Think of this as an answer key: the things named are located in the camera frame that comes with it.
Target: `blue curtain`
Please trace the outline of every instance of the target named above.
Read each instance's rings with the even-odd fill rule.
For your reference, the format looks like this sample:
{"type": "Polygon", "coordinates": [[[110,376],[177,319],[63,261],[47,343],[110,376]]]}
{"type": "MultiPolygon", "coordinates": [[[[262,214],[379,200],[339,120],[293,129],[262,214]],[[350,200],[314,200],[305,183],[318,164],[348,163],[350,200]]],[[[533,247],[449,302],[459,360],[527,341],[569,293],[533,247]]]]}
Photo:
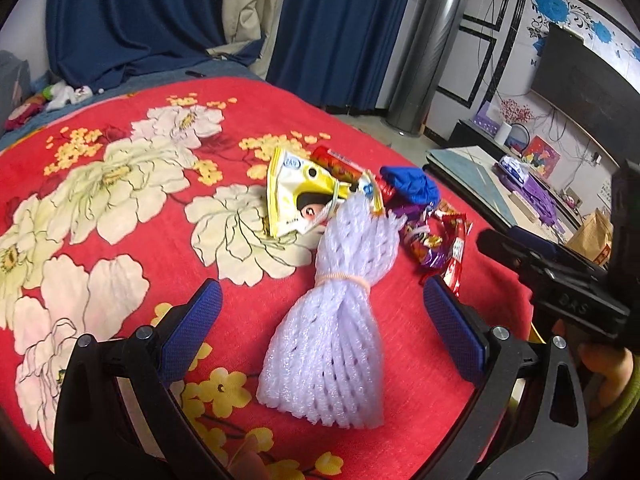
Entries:
{"type": "Polygon", "coordinates": [[[316,105],[373,109],[408,0],[284,0],[267,81],[316,105]]]}
{"type": "MultiPolygon", "coordinates": [[[[53,72],[94,91],[193,66],[226,43],[222,0],[47,0],[46,31],[53,72]]],[[[250,46],[232,59],[250,64],[259,52],[250,46]]]]}

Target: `television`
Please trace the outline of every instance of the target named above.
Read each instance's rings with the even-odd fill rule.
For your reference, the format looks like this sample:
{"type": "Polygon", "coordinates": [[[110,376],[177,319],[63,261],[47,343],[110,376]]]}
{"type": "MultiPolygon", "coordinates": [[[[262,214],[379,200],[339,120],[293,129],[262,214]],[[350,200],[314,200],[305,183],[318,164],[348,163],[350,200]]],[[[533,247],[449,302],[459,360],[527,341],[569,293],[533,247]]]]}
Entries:
{"type": "Polygon", "coordinates": [[[640,162],[640,94],[581,38],[550,24],[531,89],[618,164],[640,162]]]}

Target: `screw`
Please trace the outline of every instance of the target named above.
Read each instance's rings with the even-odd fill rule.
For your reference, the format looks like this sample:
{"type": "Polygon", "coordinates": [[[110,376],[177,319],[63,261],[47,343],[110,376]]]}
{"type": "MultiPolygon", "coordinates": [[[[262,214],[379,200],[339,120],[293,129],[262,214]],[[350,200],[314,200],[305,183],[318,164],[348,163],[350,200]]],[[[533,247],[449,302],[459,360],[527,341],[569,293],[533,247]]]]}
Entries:
{"type": "Polygon", "coordinates": [[[154,332],[154,328],[151,325],[141,326],[136,330],[136,337],[138,339],[149,339],[154,332]]]}
{"type": "Polygon", "coordinates": [[[555,335],[551,341],[553,341],[554,345],[556,345],[558,348],[566,348],[566,341],[559,335],[555,335]]]}
{"type": "Polygon", "coordinates": [[[91,336],[88,334],[82,334],[79,338],[78,338],[78,346],[80,348],[84,348],[85,346],[89,346],[89,343],[91,342],[91,336]]]}
{"type": "Polygon", "coordinates": [[[509,331],[503,326],[495,326],[491,333],[500,341],[505,341],[509,338],[509,331]]]}

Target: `human hand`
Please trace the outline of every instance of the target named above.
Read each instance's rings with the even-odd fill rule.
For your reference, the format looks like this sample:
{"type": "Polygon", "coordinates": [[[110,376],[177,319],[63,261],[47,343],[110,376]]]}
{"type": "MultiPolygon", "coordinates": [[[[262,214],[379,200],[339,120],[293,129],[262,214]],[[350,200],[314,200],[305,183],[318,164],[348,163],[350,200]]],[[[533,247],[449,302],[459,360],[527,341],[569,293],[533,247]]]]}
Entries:
{"type": "Polygon", "coordinates": [[[268,480],[269,475],[260,455],[258,440],[249,435],[229,462],[229,472],[236,480],[268,480]]]}
{"type": "MultiPolygon", "coordinates": [[[[558,320],[552,331],[565,337],[564,322],[558,320]]],[[[581,344],[578,346],[578,355],[588,370],[604,377],[598,394],[588,407],[589,417],[595,418],[616,402],[628,385],[634,371],[634,357],[627,348],[596,343],[581,344]]]]}

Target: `beige curtain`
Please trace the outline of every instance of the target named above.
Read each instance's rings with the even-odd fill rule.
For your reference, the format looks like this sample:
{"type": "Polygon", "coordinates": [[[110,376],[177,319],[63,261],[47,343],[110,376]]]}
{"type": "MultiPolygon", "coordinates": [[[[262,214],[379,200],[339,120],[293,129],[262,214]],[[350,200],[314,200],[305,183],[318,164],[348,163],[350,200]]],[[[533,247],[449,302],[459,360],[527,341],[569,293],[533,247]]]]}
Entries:
{"type": "Polygon", "coordinates": [[[208,52],[230,54],[237,52],[247,43],[265,36],[260,57],[249,68],[256,75],[265,78],[282,10],[283,0],[222,0],[222,24],[228,44],[210,48],[208,52]]]}

